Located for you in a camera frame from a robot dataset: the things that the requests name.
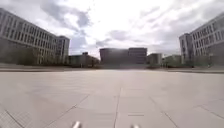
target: sky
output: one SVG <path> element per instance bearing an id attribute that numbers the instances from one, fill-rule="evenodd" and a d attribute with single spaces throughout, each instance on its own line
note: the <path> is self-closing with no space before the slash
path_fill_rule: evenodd
<path id="1" fill-rule="evenodd" d="M 146 47 L 180 54 L 178 37 L 224 11 L 224 0 L 1 0 L 0 7 L 71 39 L 69 54 Z"/>

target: office building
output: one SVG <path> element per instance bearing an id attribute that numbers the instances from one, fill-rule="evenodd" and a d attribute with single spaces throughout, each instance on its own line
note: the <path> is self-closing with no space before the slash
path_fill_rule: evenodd
<path id="1" fill-rule="evenodd" d="M 64 63 L 68 56 L 69 39 L 50 32 L 0 8 L 1 41 L 12 42 L 9 51 L 28 47 L 36 52 L 36 64 Z"/>
<path id="2" fill-rule="evenodd" d="M 152 53 L 147 56 L 147 63 L 152 67 L 160 67 L 162 64 L 162 54 Z"/>
<path id="3" fill-rule="evenodd" d="M 93 68 L 100 63 L 99 59 L 90 56 L 88 52 L 84 52 L 81 55 L 70 55 L 68 60 L 69 65 L 74 68 Z"/>
<path id="4" fill-rule="evenodd" d="M 166 68 L 180 68 L 181 56 L 180 55 L 170 55 L 162 59 L 162 66 Z"/>
<path id="5" fill-rule="evenodd" d="M 146 48 L 100 49 L 102 64 L 146 64 Z"/>
<path id="6" fill-rule="evenodd" d="M 146 48 L 129 48 L 128 56 L 130 63 L 145 64 L 147 49 Z"/>
<path id="7" fill-rule="evenodd" d="M 191 61 L 194 64 L 216 64 L 216 59 L 223 60 L 224 49 L 218 50 L 220 48 L 218 45 L 224 43 L 224 13 L 194 31 L 180 36 L 179 40 L 182 63 Z"/>

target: window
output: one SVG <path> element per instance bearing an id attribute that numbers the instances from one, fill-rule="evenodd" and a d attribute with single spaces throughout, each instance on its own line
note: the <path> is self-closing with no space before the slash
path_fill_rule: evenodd
<path id="1" fill-rule="evenodd" d="M 3 36 L 8 37 L 9 36 L 9 31 L 10 31 L 10 28 L 4 27 Z"/>
<path id="2" fill-rule="evenodd" d="M 212 26 L 213 26 L 213 30 L 214 30 L 214 31 L 216 31 L 216 30 L 217 30 L 217 28 L 218 28 L 218 27 L 217 27 L 217 23 L 216 23 L 216 22 L 214 22 L 214 23 L 212 24 Z"/>
<path id="3" fill-rule="evenodd" d="M 10 37 L 9 38 L 12 39 L 13 38 L 13 35 L 14 35 L 14 30 L 11 31 L 11 34 L 10 34 Z"/>
<path id="4" fill-rule="evenodd" d="M 27 35 L 24 34 L 23 42 L 26 42 L 26 39 L 27 39 Z"/>
<path id="5" fill-rule="evenodd" d="M 221 32 L 218 32 L 218 40 L 221 40 Z"/>
<path id="6" fill-rule="evenodd" d="M 25 37 L 24 37 L 24 42 L 27 43 L 27 35 L 25 34 Z"/>
<path id="7" fill-rule="evenodd" d="M 209 25 L 208 29 L 209 29 L 210 33 L 212 33 L 212 26 Z"/>
<path id="8" fill-rule="evenodd" d="M 16 40 L 19 40 L 20 35 L 21 35 L 21 33 L 19 32 L 18 35 L 17 35 Z"/>
<path id="9" fill-rule="evenodd" d="M 210 35 L 209 36 L 209 43 L 213 43 L 214 42 L 214 36 L 213 35 Z"/>
<path id="10" fill-rule="evenodd" d="M 14 22 L 13 22 L 13 28 L 16 28 L 16 23 L 17 23 L 17 21 L 14 20 Z"/>
<path id="11" fill-rule="evenodd" d="M 2 22 L 1 22 L 1 18 L 2 18 L 2 13 L 0 12 L 0 24 L 2 23 Z"/>
<path id="12" fill-rule="evenodd" d="M 38 42 L 37 42 L 37 39 L 35 39 L 35 45 L 37 45 L 37 43 L 38 43 Z"/>
<path id="13" fill-rule="evenodd" d="M 224 40 L 224 30 L 221 31 L 222 40 Z"/>
<path id="14" fill-rule="evenodd" d="M 18 32 L 15 33 L 15 35 L 14 35 L 14 40 L 16 40 L 17 35 L 18 35 Z"/>
<path id="15" fill-rule="evenodd" d="M 41 42 L 40 42 L 40 40 L 38 40 L 38 46 L 41 46 Z"/>
<path id="16" fill-rule="evenodd" d="M 21 34 L 20 41 L 23 41 L 23 36 L 24 36 L 24 34 Z"/>
<path id="17" fill-rule="evenodd" d="M 215 40 L 218 41 L 218 34 L 215 33 Z"/>

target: white cloud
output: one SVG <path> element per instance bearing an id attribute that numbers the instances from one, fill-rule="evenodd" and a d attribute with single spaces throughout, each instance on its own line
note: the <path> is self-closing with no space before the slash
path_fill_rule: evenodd
<path id="1" fill-rule="evenodd" d="M 52 33 L 70 37 L 71 54 L 89 51 L 97 56 L 100 47 L 143 46 L 149 52 L 177 53 L 178 36 L 224 11 L 223 5 L 223 0 L 2 0 L 0 3 Z"/>

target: low building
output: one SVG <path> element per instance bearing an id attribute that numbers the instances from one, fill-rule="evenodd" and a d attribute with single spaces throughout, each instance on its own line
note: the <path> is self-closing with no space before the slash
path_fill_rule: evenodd
<path id="1" fill-rule="evenodd" d="M 152 53 L 147 56 L 147 64 L 150 67 L 160 67 L 162 64 L 162 54 L 161 53 Z"/>
<path id="2" fill-rule="evenodd" d="M 146 64 L 146 48 L 103 48 L 100 49 L 102 64 Z"/>
<path id="3" fill-rule="evenodd" d="M 181 55 L 171 55 L 163 58 L 163 67 L 179 68 L 182 66 Z"/>
<path id="4" fill-rule="evenodd" d="M 84 52 L 82 55 L 71 55 L 68 57 L 69 65 L 75 68 L 88 68 L 97 66 L 100 61 L 96 57 Z"/>

